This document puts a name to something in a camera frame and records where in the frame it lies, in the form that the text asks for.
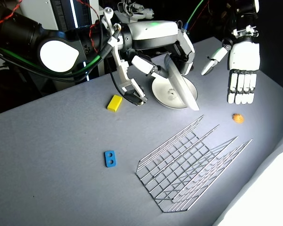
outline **green cable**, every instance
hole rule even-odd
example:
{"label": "green cable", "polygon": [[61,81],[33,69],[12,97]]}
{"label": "green cable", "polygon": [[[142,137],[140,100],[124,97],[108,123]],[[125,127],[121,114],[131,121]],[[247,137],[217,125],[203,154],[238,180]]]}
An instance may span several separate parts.
{"label": "green cable", "polygon": [[200,1],[200,3],[196,6],[196,8],[194,9],[194,11],[192,12],[190,18],[188,19],[187,24],[190,22],[190,20],[192,19],[192,17],[194,16],[196,10],[199,8],[199,6],[202,4],[203,0]]}
{"label": "green cable", "polygon": [[[7,49],[4,49],[4,48],[0,48],[0,49],[1,49],[2,51],[4,51],[5,53],[9,54],[10,56],[12,56],[12,57],[14,57],[14,58],[16,58],[16,59],[18,59],[18,60],[20,60],[20,61],[22,61],[22,62],[25,62],[25,63],[29,64],[30,66],[33,66],[33,67],[35,67],[35,68],[38,68],[39,70],[45,71],[46,73],[55,74],[55,73],[52,73],[51,71],[44,70],[43,68],[39,67],[38,65],[36,65],[36,64],[34,64],[34,63],[32,63],[32,62],[26,60],[26,59],[24,59],[23,57],[17,55],[16,53],[13,53],[13,52],[11,52],[11,51],[9,51],[9,50],[7,50]],[[86,65],[86,67],[84,67],[84,68],[78,70],[77,72],[71,73],[71,75],[77,75],[77,74],[82,73],[82,72],[85,71],[86,69],[90,68],[90,67],[91,67],[95,62],[97,62],[99,59],[100,59],[100,56],[97,55],[90,63],[88,63],[88,64]]]}

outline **white light strip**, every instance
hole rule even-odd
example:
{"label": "white light strip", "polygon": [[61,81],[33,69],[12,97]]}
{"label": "white light strip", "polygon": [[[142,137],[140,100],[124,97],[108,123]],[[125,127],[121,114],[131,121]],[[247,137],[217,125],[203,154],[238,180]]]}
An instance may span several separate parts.
{"label": "white light strip", "polygon": [[[85,61],[83,62],[83,65],[84,65],[84,67],[86,67],[86,62]],[[87,79],[87,81],[89,81],[89,75],[87,75],[86,79]]]}
{"label": "white light strip", "polygon": [[78,28],[77,20],[76,20],[76,14],[75,14],[75,5],[74,5],[73,0],[70,0],[70,5],[71,5],[72,16],[73,16],[74,21],[75,21],[75,28]]}

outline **metal rack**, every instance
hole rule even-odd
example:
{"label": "metal rack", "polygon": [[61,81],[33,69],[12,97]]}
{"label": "metal rack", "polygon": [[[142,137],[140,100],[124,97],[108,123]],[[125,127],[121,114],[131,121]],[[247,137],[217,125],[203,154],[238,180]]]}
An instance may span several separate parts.
{"label": "metal rack", "polygon": [[252,139],[227,152],[235,137],[213,149],[193,131],[204,116],[139,161],[136,175],[163,212],[189,210]]}

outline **table surface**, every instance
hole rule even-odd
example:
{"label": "table surface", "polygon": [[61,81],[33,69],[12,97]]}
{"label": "table surface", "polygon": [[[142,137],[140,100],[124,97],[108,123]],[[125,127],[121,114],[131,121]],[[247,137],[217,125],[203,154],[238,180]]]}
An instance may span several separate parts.
{"label": "table surface", "polygon": [[[283,136],[283,88],[265,74],[258,73],[251,105],[227,103],[226,59],[200,75],[220,45],[215,38],[194,45],[187,78],[198,91],[198,112],[162,106],[149,78],[130,67],[145,105],[123,101],[117,113],[108,111],[117,91],[105,75],[0,114],[0,225],[212,225]],[[233,113],[245,122],[236,124]],[[135,175],[138,161],[201,115],[197,135],[220,124],[209,147],[234,136],[232,148],[254,140],[191,210],[162,213]],[[116,167],[105,166],[108,150],[116,152]]]}

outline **blue block with two holes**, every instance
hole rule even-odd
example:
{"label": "blue block with two holes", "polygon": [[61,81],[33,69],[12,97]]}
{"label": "blue block with two holes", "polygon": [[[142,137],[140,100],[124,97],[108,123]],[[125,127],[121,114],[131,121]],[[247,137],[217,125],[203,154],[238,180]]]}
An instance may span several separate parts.
{"label": "blue block with two holes", "polygon": [[117,165],[117,160],[115,158],[114,151],[106,151],[105,152],[105,160],[106,160],[106,166],[108,168],[114,167]]}

